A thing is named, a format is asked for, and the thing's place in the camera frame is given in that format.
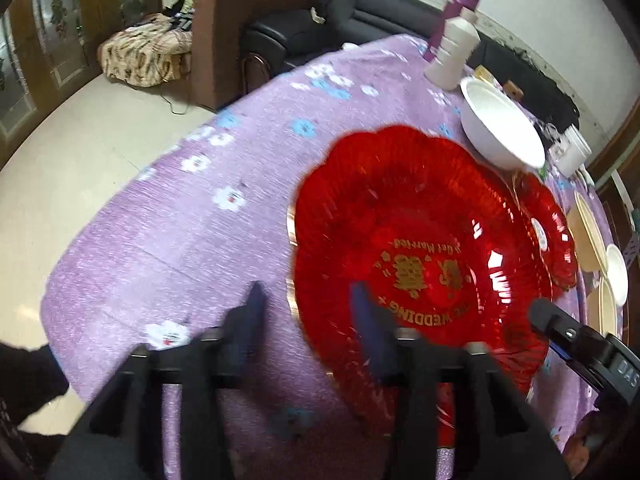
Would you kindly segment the cream plastic bowl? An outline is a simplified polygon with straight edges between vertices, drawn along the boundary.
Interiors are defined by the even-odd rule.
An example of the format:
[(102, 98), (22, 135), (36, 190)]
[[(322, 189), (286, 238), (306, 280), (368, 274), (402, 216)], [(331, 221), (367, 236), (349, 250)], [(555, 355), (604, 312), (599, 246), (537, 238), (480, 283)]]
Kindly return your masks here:
[(587, 321), (602, 336), (618, 334), (617, 304), (607, 278), (601, 278), (587, 297)]
[(578, 264), (584, 272), (608, 270), (606, 249), (596, 217), (582, 194), (574, 193), (574, 205), (567, 216), (567, 225), (575, 243)]

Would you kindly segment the large red wedding plate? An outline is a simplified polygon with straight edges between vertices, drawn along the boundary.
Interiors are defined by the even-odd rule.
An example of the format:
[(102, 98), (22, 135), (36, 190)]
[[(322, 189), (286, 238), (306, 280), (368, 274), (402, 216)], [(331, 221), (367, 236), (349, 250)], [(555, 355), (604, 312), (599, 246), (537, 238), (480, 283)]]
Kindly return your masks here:
[(334, 141), (297, 189), (290, 306), (367, 432), (388, 434), (397, 393), (364, 355), (350, 289), (434, 344), (488, 345), (528, 393), (548, 346), (527, 318), (552, 284), (510, 188), (457, 142), (406, 125)]

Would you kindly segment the small red gold-rimmed plate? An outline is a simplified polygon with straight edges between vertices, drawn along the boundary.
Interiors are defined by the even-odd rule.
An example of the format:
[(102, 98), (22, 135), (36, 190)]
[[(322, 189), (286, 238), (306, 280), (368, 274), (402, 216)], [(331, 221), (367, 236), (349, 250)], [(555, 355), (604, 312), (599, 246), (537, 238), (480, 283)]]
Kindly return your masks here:
[(472, 269), (479, 278), (502, 278), (502, 290), (558, 299), (577, 285), (575, 242), (550, 188), (531, 172), (503, 179), (477, 166), (483, 194), (475, 206)]

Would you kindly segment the small white foam bowl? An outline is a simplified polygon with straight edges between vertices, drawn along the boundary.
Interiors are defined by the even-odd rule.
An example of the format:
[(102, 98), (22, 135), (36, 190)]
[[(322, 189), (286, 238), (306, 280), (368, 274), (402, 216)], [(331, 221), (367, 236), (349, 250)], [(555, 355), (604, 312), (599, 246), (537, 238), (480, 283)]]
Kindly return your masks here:
[(605, 249), (606, 277), (610, 283), (617, 307), (623, 307), (628, 298), (628, 272), (626, 262), (620, 248), (615, 244), (608, 244)]

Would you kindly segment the purple floral tablecloth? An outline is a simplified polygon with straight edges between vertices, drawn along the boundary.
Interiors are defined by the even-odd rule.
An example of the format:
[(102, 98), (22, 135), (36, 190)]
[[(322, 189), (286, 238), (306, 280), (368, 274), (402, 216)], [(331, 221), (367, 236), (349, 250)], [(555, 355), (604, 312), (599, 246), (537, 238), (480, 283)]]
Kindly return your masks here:
[[(88, 400), (52, 479), (623, 479), (639, 403), (598, 394), (551, 349), (521, 393), (487, 344), (421, 335), (392, 430), (360, 425), (290, 306), (288, 234), (300, 182), (354, 131), (406, 125), (509, 179), (531, 172), (567, 216), (590, 188), (506, 171), (464, 133), (460, 82), (425, 77), (423, 42), (391, 36), (317, 58), (239, 99), (164, 153), (80, 231), (41, 315), (54, 356)], [(262, 348), (239, 385), (206, 378), (198, 337), (267, 294)]]

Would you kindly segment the white plastic jar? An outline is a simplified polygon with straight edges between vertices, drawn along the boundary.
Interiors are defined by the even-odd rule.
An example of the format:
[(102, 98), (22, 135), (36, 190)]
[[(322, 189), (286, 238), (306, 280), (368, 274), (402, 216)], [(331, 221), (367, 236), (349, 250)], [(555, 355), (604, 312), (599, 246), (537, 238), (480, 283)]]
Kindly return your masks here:
[(552, 164), (563, 177), (570, 178), (592, 155), (591, 148), (580, 131), (570, 125), (549, 148)]

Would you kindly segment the patterned blanket bundle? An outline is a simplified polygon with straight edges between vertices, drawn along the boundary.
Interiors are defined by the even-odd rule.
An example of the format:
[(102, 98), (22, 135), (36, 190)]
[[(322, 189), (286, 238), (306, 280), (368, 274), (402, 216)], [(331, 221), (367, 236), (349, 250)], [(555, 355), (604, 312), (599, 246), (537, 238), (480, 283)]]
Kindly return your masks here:
[(116, 32), (98, 47), (96, 57), (104, 76), (151, 88), (184, 79), (191, 70), (192, 32), (164, 14)]

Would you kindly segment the white plastic bottle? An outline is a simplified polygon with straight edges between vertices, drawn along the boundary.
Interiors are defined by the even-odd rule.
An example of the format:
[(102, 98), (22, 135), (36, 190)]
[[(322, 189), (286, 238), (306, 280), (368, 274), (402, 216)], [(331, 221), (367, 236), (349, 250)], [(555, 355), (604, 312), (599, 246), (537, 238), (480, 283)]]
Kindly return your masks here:
[(436, 87), (446, 91), (457, 88), (466, 61), (480, 44), (476, 21), (475, 12), (463, 8), (458, 16), (445, 22), (435, 57), (425, 69), (425, 77)]

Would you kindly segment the black leather sofa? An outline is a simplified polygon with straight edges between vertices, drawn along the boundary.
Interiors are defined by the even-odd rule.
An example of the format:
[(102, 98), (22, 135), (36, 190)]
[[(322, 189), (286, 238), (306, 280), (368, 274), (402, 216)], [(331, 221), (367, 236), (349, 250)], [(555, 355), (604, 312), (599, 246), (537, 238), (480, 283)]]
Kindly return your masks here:
[[(256, 18), (240, 39), (243, 91), (250, 93), (275, 76), (341, 49), (345, 42), (366, 44), (400, 34), (429, 40), (440, 14), (419, 0), (317, 0), (309, 9)], [(543, 122), (559, 130), (579, 125), (574, 100), (524, 50), (480, 34), (468, 65), (484, 66), (499, 84), (515, 84), (523, 91), (521, 104)]]

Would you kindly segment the wooden cabinet with glass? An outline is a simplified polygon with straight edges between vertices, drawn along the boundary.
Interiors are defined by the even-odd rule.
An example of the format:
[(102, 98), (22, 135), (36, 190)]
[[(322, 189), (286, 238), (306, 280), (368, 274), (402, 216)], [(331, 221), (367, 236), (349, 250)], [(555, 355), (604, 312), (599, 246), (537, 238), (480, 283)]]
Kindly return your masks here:
[(162, 0), (1, 0), (1, 159), (100, 71), (98, 49)]

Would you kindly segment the purple thermos bottle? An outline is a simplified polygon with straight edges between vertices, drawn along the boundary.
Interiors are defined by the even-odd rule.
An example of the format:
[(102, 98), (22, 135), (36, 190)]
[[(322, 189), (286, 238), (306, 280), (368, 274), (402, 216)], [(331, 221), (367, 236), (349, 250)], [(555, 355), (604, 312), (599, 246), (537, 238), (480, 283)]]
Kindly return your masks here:
[(469, 9), (475, 11), (480, 0), (447, 0), (442, 14), (440, 14), (439, 22), (436, 26), (434, 34), (430, 37), (427, 44), (427, 50), (423, 57), (426, 62), (431, 62), (435, 57), (437, 49), (444, 36), (445, 24), (450, 18), (456, 18), (460, 15), (463, 9)]

